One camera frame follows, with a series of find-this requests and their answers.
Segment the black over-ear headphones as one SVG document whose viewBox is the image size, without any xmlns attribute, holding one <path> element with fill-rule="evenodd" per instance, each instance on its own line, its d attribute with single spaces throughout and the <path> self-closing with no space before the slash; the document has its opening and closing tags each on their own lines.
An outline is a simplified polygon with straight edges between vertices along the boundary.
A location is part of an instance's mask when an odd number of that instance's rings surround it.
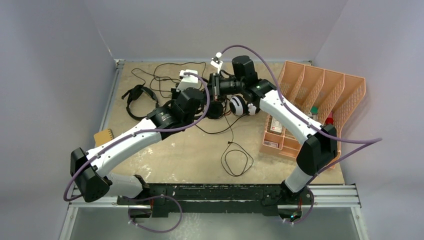
<svg viewBox="0 0 424 240">
<path fill-rule="evenodd" d="M 209 119 L 219 119 L 225 113 L 224 102 L 230 95 L 228 84 L 218 73 L 211 73 L 207 82 L 207 87 L 201 90 L 203 94 L 202 110 L 205 110 L 207 94 L 210 97 L 209 107 L 206 111 L 206 117 Z"/>
</svg>

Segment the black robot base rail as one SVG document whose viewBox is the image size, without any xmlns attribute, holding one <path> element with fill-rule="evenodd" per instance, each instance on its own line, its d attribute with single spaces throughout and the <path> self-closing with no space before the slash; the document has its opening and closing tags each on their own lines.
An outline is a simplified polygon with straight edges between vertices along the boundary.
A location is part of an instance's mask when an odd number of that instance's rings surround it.
<svg viewBox="0 0 424 240">
<path fill-rule="evenodd" d="M 281 183 L 147 183 L 134 196 L 118 193 L 117 204 L 130 207 L 133 218 L 166 218 L 171 213 L 261 214 L 297 219 L 313 202 L 303 187 L 292 193 Z"/>
</svg>

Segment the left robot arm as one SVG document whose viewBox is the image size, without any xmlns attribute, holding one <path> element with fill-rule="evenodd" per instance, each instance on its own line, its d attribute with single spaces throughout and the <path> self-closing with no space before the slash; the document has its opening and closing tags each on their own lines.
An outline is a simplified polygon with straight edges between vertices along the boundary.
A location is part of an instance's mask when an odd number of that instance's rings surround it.
<svg viewBox="0 0 424 240">
<path fill-rule="evenodd" d="M 80 191 L 79 197 L 91 203 L 115 193 L 138 205 L 146 203 L 149 191 L 140 177 L 118 176 L 111 171 L 140 150 L 196 125 L 198 109 L 203 106 L 207 110 L 210 103 L 209 93 L 189 87 L 113 140 L 91 150 L 74 149 L 70 154 L 70 174 Z"/>
</svg>

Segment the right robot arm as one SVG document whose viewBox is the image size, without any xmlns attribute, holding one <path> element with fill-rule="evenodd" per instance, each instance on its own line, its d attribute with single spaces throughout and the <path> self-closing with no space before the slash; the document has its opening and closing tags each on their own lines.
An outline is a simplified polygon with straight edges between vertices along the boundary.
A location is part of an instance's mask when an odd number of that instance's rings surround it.
<svg viewBox="0 0 424 240">
<path fill-rule="evenodd" d="M 301 191 L 318 171 L 336 158 L 336 128 L 313 120 L 284 98 L 273 83 L 259 78 L 249 56 L 237 56 L 231 64 L 233 74 L 223 77 L 220 73 L 222 61 L 217 56 L 211 60 L 217 71 L 209 75 L 209 93 L 216 100 L 228 95 L 243 98 L 242 115 L 264 111 L 294 135 L 300 144 L 296 166 L 280 185 L 282 200 L 292 204 L 300 198 Z"/>
</svg>

